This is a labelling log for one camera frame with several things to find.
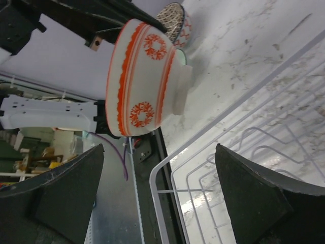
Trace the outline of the orange and white bowl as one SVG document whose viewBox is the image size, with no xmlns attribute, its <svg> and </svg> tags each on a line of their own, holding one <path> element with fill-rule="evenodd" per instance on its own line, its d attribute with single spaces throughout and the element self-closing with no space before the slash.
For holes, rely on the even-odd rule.
<svg viewBox="0 0 325 244">
<path fill-rule="evenodd" d="M 122 28 L 111 56 L 105 98 L 114 136 L 134 137 L 159 128 L 169 115 L 182 115 L 192 78 L 170 39 L 137 19 Z"/>
</svg>

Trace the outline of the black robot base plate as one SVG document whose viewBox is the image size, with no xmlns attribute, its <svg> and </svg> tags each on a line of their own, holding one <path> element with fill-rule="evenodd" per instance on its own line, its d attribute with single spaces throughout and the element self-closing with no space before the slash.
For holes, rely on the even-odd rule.
<svg viewBox="0 0 325 244">
<path fill-rule="evenodd" d="M 168 156 L 161 129 L 133 137 L 130 142 L 143 242 L 186 243 L 173 193 L 170 163 L 151 174 Z"/>
</svg>

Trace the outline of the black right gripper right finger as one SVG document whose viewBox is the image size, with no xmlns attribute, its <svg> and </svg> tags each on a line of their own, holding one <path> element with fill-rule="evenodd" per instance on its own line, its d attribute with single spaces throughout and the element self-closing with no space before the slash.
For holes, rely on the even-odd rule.
<svg viewBox="0 0 325 244">
<path fill-rule="evenodd" d="M 215 164 L 236 243 L 324 243 L 324 187 L 218 144 Z"/>
</svg>

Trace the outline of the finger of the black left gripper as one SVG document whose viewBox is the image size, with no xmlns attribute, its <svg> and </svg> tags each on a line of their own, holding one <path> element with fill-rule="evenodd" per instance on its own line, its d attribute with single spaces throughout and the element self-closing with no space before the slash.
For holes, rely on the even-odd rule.
<svg viewBox="0 0 325 244">
<path fill-rule="evenodd" d="M 140 20 L 163 33 L 167 28 L 131 1 L 47 0 L 35 1 L 43 14 L 82 37 L 90 45 L 95 37 L 115 44 L 131 19 Z"/>
</svg>

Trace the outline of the pale green ribbed bowl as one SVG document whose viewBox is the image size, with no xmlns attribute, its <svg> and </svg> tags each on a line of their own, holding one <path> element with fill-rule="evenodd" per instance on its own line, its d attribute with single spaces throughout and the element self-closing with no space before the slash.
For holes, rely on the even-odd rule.
<svg viewBox="0 0 325 244">
<path fill-rule="evenodd" d="M 178 60 L 180 61 L 181 65 L 186 66 L 188 62 L 185 52 L 181 49 L 175 49 L 175 54 Z"/>
</svg>

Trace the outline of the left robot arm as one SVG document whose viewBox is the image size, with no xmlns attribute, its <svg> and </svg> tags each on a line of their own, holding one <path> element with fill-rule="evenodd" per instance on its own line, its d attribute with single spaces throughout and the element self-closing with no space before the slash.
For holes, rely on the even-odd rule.
<svg viewBox="0 0 325 244">
<path fill-rule="evenodd" d="M 34 30 L 45 32 L 45 15 L 97 50 L 114 44 L 122 28 L 138 19 L 165 33 L 166 27 L 132 1 L 1 1 L 1 61 L 17 55 Z M 30 99 L 1 91 L 1 129 L 53 127 L 111 135 L 104 100 L 84 103 Z"/>
</svg>

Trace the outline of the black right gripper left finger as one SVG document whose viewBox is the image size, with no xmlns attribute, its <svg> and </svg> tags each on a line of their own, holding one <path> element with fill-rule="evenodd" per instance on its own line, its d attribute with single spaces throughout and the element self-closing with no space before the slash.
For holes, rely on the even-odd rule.
<svg viewBox="0 0 325 244">
<path fill-rule="evenodd" d="M 84 243 L 102 168 L 101 144 L 1 189 L 1 243 Z"/>
</svg>

